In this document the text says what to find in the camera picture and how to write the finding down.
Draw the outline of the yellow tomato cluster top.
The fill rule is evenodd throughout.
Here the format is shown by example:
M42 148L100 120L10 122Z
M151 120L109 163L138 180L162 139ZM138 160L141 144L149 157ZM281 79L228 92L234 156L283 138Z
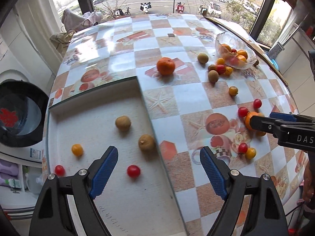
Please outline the yellow tomato cluster top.
M217 65L225 65L225 60L223 58L219 58L219 59L217 59L216 64Z

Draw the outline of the orange in bowl front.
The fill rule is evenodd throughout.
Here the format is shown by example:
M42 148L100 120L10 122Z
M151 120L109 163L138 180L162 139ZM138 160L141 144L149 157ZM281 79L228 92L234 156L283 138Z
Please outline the orange in bowl front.
M238 58L240 61L242 61L242 62L247 62L246 57L243 56L243 55L238 55L237 58Z

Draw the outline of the large orange mandarin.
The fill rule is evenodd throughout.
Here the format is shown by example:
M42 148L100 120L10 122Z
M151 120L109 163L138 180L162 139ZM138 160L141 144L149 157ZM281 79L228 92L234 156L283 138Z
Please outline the large orange mandarin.
M163 57L157 62L157 71L162 76L169 76L175 71L175 63L171 58Z

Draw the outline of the small orange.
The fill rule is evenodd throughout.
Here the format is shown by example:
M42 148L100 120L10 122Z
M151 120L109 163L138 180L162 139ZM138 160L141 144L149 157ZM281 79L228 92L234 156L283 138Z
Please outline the small orange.
M252 116L260 116L260 117L265 117L264 114L262 114L261 112L255 112L255 111L252 111L252 112L249 112L246 117L245 117L245 120L244 120L244 124L245 124L245 127L250 131L250 132L255 132L256 130L252 129L252 127L250 126L250 119L252 118Z

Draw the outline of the brown longan in tray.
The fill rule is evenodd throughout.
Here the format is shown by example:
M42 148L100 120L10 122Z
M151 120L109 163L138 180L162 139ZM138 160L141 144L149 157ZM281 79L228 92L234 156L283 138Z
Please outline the brown longan in tray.
M115 125L120 131L126 132L131 127L131 120L128 116L120 116L116 118Z

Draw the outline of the red cherry tomato lower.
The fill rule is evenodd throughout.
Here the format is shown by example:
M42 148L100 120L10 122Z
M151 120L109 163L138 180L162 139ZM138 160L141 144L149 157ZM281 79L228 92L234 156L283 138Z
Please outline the red cherry tomato lower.
M246 154L246 152L248 151L248 146L246 143L241 143L239 146L238 146L238 153L240 154Z

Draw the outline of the yellow cherry tomato in tray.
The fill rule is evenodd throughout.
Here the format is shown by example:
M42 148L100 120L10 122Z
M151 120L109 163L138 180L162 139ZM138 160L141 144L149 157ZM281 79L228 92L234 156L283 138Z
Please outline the yellow cherry tomato in tray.
M73 144L71 147L71 151L73 153L73 155L80 157L83 155L83 147L80 144Z

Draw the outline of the red cherry tomato tray left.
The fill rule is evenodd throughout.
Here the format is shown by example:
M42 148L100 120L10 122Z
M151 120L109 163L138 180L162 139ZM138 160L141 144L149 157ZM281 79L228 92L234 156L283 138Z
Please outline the red cherry tomato tray left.
M62 165L56 165L55 166L55 174L58 176L58 177L63 177L65 175L65 169Z

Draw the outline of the red cherry tomato near orange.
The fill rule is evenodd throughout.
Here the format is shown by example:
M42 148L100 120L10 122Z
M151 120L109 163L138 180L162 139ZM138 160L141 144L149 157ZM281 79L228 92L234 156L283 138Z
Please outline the red cherry tomato near orange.
M249 110L246 107L240 107L238 109L238 116L241 118L246 117L248 113L249 113Z

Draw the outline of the dark yellow tomato cluster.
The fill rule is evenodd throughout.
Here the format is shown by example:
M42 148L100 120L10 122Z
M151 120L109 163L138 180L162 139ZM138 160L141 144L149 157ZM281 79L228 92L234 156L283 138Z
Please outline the dark yellow tomato cluster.
M208 66L208 71L216 70L217 66L216 65L209 65Z

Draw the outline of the white foam tray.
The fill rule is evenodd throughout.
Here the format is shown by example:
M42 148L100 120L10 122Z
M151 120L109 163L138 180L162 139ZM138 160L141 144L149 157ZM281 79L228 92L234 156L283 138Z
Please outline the white foam tray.
M120 131L116 118L128 116L131 127ZM48 113L46 151L51 170L62 165L66 175L89 167L109 146L118 162L95 205L112 235L185 235L185 226L158 151L141 152L139 138L153 129L136 77L117 80L52 106ZM83 155L73 155L80 144ZM127 168L137 165L137 178Z

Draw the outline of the blue plastic basin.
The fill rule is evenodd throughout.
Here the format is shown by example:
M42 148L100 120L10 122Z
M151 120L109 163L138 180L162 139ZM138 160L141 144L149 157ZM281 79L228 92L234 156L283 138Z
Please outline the blue plastic basin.
M276 63L276 61L274 59L271 60L272 64L274 65L275 69L279 70L279 66Z

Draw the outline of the red cherry tomato upper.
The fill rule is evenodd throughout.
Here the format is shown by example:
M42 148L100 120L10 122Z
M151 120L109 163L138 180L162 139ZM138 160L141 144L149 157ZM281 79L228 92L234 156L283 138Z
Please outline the red cherry tomato upper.
M254 109L259 109L262 106L262 101L260 99L255 99L253 101L253 108Z

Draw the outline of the red cherry tomato tray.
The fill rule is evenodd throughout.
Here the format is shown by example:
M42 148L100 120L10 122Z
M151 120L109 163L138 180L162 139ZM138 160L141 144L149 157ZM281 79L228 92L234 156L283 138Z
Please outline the red cherry tomato tray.
M140 176L141 174L141 170L137 165L130 165L127 168L127 175L131 178L137 178L138 176Z
M62 165L56 165L55 166L55 174L58 176L58 177L63 177L65 175L65 169Z

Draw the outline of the clear glass bowl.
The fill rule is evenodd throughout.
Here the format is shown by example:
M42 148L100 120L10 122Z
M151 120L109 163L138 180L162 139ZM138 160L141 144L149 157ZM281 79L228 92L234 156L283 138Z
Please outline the clear glass bowl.
M216 56L225 64L239 70L246 70L257 62L255 52L234 34L224 31L215 39Z

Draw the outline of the brown longan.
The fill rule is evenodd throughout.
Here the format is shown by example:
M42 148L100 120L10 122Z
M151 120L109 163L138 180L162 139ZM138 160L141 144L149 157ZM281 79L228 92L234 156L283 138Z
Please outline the brown longan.
M201 64L206 64L209 61L209 57L207 54L205 53L199 53L197 55L197 60L201 63Z
M208 79L211 83L215 84L218 82L219 74L215 70L211 70L208 72Z
M115 125L120 131L126 132L131 127L131 120L128 116L120 116L116 118Z
M255 63L253 64L254 67L257 67L259 65L259 60L256 60Z

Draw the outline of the black round washer door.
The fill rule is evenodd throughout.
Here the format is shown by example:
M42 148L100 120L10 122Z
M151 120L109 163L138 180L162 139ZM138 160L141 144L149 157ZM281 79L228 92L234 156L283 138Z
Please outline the black round washer door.
M42 141L49 97L36 85L22 80L1 83L1 144L12 148Z

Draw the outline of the red tomato in cluster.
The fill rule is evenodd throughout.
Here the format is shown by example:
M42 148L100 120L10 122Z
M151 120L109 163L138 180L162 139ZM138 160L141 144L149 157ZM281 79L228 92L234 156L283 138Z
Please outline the red tomato in cluster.
M219 75L224 74L226 71L225 65L216 65L216 71Z

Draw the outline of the yellow cherry tomato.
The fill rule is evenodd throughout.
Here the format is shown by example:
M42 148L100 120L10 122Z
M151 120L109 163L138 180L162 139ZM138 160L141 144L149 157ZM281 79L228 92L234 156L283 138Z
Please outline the yellow cherry tomato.
M73 153L73 155L80 157L83 155L83 147L80 144L73 144L71 147L71 151Z
M247 152L245 153L245 157L247 160L252 160L256 156L256 149L253 147L250 147L247 149Z
M239 92L239 90L237 87L235 87L235 86L229 87L229 95L230 96L235 97L238 95L238 92Z

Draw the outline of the yellow tomato cluster right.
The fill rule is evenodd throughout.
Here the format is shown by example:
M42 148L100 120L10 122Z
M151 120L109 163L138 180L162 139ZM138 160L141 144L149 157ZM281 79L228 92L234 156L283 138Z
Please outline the yellow tomato cluster right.
M229 66L226 66L225 67L225 76L230 76L231 74L233 73L233 68L232 67L229 67Z

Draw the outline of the red cherry tomato tray middle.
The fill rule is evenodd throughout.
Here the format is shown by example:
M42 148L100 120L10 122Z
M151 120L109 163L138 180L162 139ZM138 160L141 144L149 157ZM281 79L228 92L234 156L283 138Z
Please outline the red cherry tomato tray middle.
M140 176L141 174L141 170L137 165L130 165L127 168L127 175L131 178L137 178L138 176Z

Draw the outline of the white cloth on chair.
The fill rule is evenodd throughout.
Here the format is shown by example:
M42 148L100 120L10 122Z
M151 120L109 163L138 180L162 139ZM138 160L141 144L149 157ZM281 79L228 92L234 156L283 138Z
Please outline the white cloth on chair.
M101 23L102 14L100 12L85 12L82 16L77 15L71 9L64 10L61 22L64 24L66 31L79 32L85 28Z

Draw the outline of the brown longan behind bowl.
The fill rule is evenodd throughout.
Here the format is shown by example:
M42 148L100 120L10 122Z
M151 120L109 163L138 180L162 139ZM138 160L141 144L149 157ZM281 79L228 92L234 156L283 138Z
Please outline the brown longan behind bowl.
M257 67L259 65L259 60L256 60L255 63L253 64L254 67Z

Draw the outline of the orange in bowl right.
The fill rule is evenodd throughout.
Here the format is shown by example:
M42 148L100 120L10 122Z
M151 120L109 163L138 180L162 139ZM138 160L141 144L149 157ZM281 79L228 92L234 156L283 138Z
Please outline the orange in bowl right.
M236 54L237 56L241 55L241 56L244 56L246 59L248 59L248 54L245 50L238 50Z

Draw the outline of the brown longan tray edge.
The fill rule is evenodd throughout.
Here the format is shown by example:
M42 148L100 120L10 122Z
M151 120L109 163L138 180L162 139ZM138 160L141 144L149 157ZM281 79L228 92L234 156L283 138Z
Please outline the brown longan tray edge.
M153 136L144 134L139 138L138 146L142 152L151 152L155 149L155 140Z

